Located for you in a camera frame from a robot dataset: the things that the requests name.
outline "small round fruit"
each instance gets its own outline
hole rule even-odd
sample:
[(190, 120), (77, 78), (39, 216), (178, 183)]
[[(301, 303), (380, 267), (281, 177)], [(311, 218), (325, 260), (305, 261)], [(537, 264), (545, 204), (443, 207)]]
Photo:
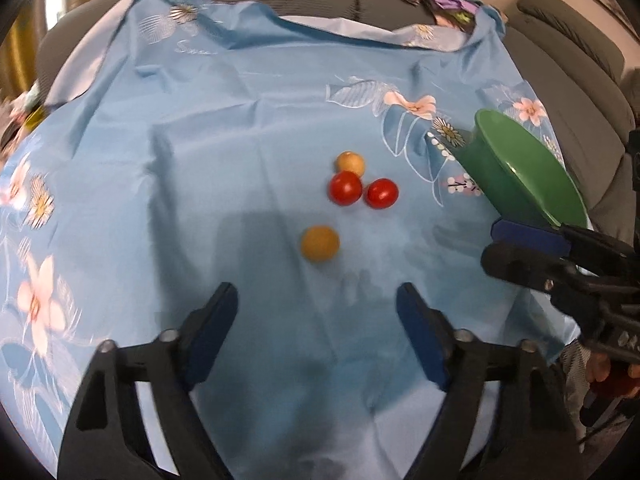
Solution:
[(329, 181), (328, 193), (337, 205), (351, 205), (362, 196), (360, 177), (351, 171), (336, 173)]
[(364, 159), (355, 152), (342, 152), (335, 159), (335, 167), (338, 171), (351, 171), (362, 178), (364, 175)]
[(373, 209), (386, 209), (398, 200), (400, 191), (393, 180), (379, 178), (367, 187), (365, 200)]
[(333, 258), (340, 249), (338, 233), (326, 225), (316, 225), (302, 235), (300, 251), (311, 262), (325, 262)]

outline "human hand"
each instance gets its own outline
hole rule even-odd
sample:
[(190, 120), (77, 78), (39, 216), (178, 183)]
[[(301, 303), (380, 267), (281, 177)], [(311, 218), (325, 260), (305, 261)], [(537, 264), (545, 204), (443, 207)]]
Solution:
[[(612, 377), (611, 379), (615, 379), (616, 382), (622, 381), (624, 384), (628, 384), (624, 397), (635, 397), (638, 392), (640, 392), (640, 384), (639, 381), (630, 381), (629, 379), (640, 379), (640, 365), (624, 365), (616, 362), (614, 364), (614, 368), (620, 368), (622, 370), (619, 373), (616, 373), (616, 377)], [(611, 374), (611, 359), (606, 354), (599, 354), (596, 352), (591, 353), (591, 357), (587, 361), (586, 365), (586, 379), (588, 383), (603, 383), (607, 380), (609, 375)], [(612, 390), (619, 390), (620, 386), (612, 386)]]

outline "yellow ball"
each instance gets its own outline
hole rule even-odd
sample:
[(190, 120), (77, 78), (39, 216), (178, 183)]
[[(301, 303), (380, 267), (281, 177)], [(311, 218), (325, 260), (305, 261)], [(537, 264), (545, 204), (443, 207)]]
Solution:
[(302, 235), (300, 251), (311, 262), (325, 262), (333, 258), (340, 249), (340, 237), (326, 225), (316, 225)]
[(364, 159), (355, 152), (343, 152), (335, 160), (335, 167), (338, 171), (351, 171), (357, 176), (364, 175)]

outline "green plate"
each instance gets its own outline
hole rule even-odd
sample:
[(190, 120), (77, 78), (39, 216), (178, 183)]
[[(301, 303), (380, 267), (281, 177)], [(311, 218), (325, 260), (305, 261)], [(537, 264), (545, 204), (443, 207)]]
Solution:
[(503, 218), (536, 227), (587, 227), (584, 202), (555, 156), (523, 126), (495, 110), (455, 156)]

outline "pink flower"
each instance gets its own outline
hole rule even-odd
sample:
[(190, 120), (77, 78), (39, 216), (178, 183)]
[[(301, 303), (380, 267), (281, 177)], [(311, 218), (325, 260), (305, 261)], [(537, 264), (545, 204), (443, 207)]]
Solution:
[(53, 256), (47, 257), (40, 270), (31, 255), (27, 258), (31, 282), (22, 282), (18, 289), (18, 308), (27, 313), (27, 323), (31, 325), (33, 345), (41, 356), (47, 354), (49, 337), (47, 330), (62, 332), (66, 327), (65, 315), (53, 294)]
[(436, 111), (436, 99), (433, 96), (425, 95), (418, 99), (415, 103), (407, 101), (399, 92), (387, 92), (385, 94), (385, 104), (400, 105), (413, 115), (431, 121)]
[(546, 117), (545, 107), (538, 99), (532, 101), (523, 97), (519, 103), (514, 103), (513, 107), (520, 111), (522, 122), (531, 121), (534, 126), (540, 126), (540, 117)]
[(0, 192), (0, 200), (2, 204), (9, 204), (14, 209), (22, 209), (27, 202), (27, 190), (24, 189), (24, 179), (27, 178), (27, 172), (29, 171), (30, 164), (27, 162), (27, 156), (25, 155), (18, 167), (15, 168), (14, 174), (11, 176), (11, 182), (9, 183), (9, 189), (3, 189)]

